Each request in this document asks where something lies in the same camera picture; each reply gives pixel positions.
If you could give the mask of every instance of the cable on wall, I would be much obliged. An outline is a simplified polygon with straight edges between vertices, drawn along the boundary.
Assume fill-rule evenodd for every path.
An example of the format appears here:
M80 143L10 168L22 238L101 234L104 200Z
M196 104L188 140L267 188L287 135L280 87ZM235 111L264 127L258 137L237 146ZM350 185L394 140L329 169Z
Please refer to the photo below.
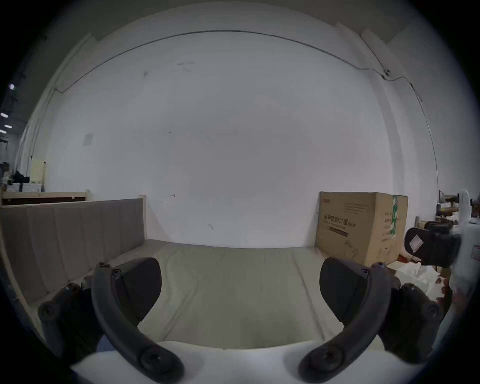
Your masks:
M188 36L188 35L199 35L199 34L206 34L206 33L221 33L221 32L233 32L233 33L244 33L244 34L251 34L251 35L261 35L261 36L269 36L269 37L276 37L276 38L279 38L279 39L282 39L282 40L286 40L286 41L291 41L293 43L297 43L297 44L301 44L305 47L308 47L308 48L312 48L312 49L315 49L316 51L319 51L319 52L322 52L328 56L331 56L337 60L340 60L341 62L349 65L350 67L356 69L357 71L373 71L375 72L377 75L379 75L383 80L385 81L389 81L389 82L395 82L397 80L400 80L400 79L405 79L408 84L410 85L410 87L412 88L413 92L415 93L415 96L417 97L417 100L419 102L419 105L420 105L420 109L422 111L422 114L423 114L423 117L425 118L425 122L427 123L427 127L428 127L428 132L430 134L430 140L432 141L432 147L433 147L433 157L435 159L435 169L436 169L436 172L437 172L437 190L439 190L440 186L439 186L439 182L438 182L438 165L437 165L437 155L435 153L435 145L433 144L433 137L432 137L432 131L430 129L430 125L428 123L428 120L427 120L427 116L425 115L425 111L423 110L423 105L422 105L422 99L420 97L420 95L418 94L418 92L416 91L415 87L413 86L412 82L405 76L399 76L395 79L389 79L387 78L383 73L380 73L378 72L375 68L361 68L361 67L358 67L356 66L355 64L331 53L331 52L328 52L324 49L321 49L321 48L318 48L318 47L315 47L313 45L310 45L310 44L307 44L307 43L303 43L301 41L298 41L298 40L295 40L295 39L290 39L288 37L283 37L283 36L279 36L279 35L274 35L274 34L270 34L270 33L264 33L264 32L254 32L254 31L245 31L245 30L239 30L239 29L211 29L211 30L204 30L204 31L194 31L194 32L185 32L185 33L179 33L179 34L176 34L176 35L170 35L170 36L166 36L166 37L162 37L162 38L159 38L159 39L155 39L155 40L151 40L151 41L147 41L146 43L143 43L143 44L140 44L140 45L137 45L133 48L130 48L130 49L127 49L123 52L120 52L118 54L116 54L115 56L112 56L111 58L103 61L102 63L98 64L97 66L95 66L94 68L92 68L91 70L89 70L87 73L85 73L84 75L82 75L81 77L79 77L77 80L75 80L71 85L69 85L66 89L64 89L63 91L57 89L56 87L54 88L54 92L59 92L61 93L62 95L67 92L69 89L71 89L75 84L77 84L80 80L82 80L84 77L86 77L88 74L92 73L94 70L96 70L97 68L101 67L102 65L108 63L109 61L113 60L113 59L116 59L117 57L121 56L121 55L124 55L125 53L128 53L128 52L131 52L135 49L138 49L138 48L141 48L141 47L145 47L149 44L153 44L153 43L157 43L159 41L163 41L163 40L168 40L168 39L171 39L171 38L174 38L174 37L180 37L180 36Z
M180 37L180 36L188 36L188 35L199 35L199 34L206 34L206 33L219 33L219 32L233 32L233 33L245 33L245 34L251 34L251 35L261 35L261 36L270 36L270 37L276 37L276 38L279 38L279 39L282 39L282 40L286 40L286 41L291 41L293 43L297 43L297 44L301 44L303 46L306 46L308 48L312 48L312 49L315 49L316 51L319 51L319 52L322 52L328 56L331 56L337 60L340 60L341 62L349 65L350 67L352 68L355 68L357 71L374 71L375 73L377 73L379 76L381 76L384 80L386 81L390 81L390 82L393 82L393 81L396 81L396 80L399 80L401 78L405 78L409 83L410 81L404 77L404 76L400 76L400 77L397 77L396 79L388 79L384 74L378 72L375 68L361 68L361 67L358 67L356 66L355 64L331 53L331 52L328 52L324 49L321 49L321 48L318 48L318 47L315 47L313 45L310 45L310 44L307 44L307 43L303 43L301 41L298 41L298 40L295 40L295 39L290 39L288 37L283 37L283 36L279 36L279 35L274 35L274 34L270 34L270 33L264 33L264 32L254 32L254 31L244 31L244 30L240 30L240 29L211 29L211 30L205 30L205 31L194 31L194 32L185 32L185 33L179 33L179 34L176 34L176 35L170 35L170 36L166 36L166 37L161 37L159 39L155 39L155 40L151 40L151 41L147 41L146 43L143 43L143 44L140 44L140 45L137 45L135 47L132 47L130 49L127 49L123 52L120 52L118 54L116 54L115 56L112 56L111 58L103 61L102 63L96 65L95 67L93 67L91 70L89 70L87 73L83 74L81 77L79 77L77 80L75 80L71 85L69 85L66 89L64 89L63 91L55 88L55 90L61 94L64 94L65 92L67 92L70 88L72 88L75 84L77 84L80 80L82 80L84 77L86 77L87 75L89 75L90 73L92 73L94 70L96 70L97 68L101 67L103 64L106 64L108 63L109 61L113 60L113 59L116 59L117 57L121 56L121 55L124 55L125 53L128 53L128 52L131 52L135 49L138 49L138 48L141 48L141 47L145 47L149 44L153 44L153 43L157 43L159 41L163 41L163 40L168 40L168 39L171 39L171 38L174 38L174 37Z

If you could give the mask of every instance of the wooden shelf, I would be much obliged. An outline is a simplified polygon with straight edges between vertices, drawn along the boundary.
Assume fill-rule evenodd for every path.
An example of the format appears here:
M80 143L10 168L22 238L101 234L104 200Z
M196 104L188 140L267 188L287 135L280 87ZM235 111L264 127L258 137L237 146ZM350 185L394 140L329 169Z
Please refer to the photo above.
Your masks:
M88 200L85 192L2 192L2 205L68 203Z

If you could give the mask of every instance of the green label on box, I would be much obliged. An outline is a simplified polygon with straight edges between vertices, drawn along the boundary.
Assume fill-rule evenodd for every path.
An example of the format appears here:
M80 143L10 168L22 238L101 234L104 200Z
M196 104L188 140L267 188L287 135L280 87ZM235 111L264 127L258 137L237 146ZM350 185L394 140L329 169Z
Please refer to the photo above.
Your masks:
M396 235L396 221L398 216L398 197L392 196L392 222L390 223L390 235L395 237Z

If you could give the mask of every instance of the sticker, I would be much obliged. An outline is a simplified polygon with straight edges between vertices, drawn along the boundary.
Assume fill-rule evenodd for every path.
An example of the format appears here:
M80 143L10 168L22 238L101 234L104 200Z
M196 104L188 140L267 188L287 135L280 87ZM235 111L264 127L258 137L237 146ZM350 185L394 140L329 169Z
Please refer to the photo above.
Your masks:
M411 247L413 253L418 251L422 245L423 245L423 241L422 241L421 238L419 238L418 235L415 235L415 237L410 242L410 247Z
M480 261L480 245L474 245L473 246L472 259Z
M396 235L396 221L398 219L398 196L392 196L392 217L390 224L390 236L395 237Z

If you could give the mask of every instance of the bed headboard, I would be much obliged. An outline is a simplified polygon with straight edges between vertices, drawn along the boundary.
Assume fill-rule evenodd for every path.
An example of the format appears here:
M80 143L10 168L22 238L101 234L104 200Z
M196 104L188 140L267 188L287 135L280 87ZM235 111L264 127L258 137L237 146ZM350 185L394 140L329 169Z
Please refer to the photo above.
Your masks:
M144 201L0 208L5 250L28 303L143 244Z

